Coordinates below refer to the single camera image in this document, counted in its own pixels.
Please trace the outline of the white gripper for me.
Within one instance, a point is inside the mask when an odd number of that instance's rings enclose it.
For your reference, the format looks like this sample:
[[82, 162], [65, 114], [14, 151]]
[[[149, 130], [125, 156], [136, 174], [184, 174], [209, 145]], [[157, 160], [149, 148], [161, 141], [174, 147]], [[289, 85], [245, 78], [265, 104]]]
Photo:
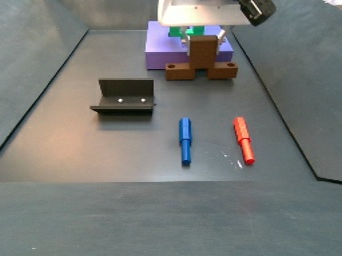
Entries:
[[157, 21], [162, 26], [180, 27], [181, 44], [188, 47], [189, 36], [185, 26], [220, 25], [217, 43], [225, 41], [226, 27], [246, 25], [237, 0], [158, 0]]

